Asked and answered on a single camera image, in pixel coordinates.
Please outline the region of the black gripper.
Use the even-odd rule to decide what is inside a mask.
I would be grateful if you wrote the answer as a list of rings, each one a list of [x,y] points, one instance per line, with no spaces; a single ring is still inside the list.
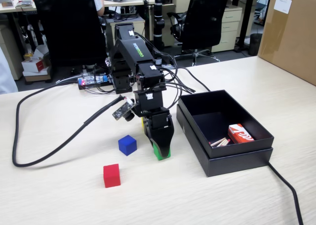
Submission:
[[[142,118],[143,129],[154,149],[157,159],[170,157],[170,144],[174,134],[169,109],[163,105],[163,91],[153,88],[134,91],[136,106],[134,113]]]

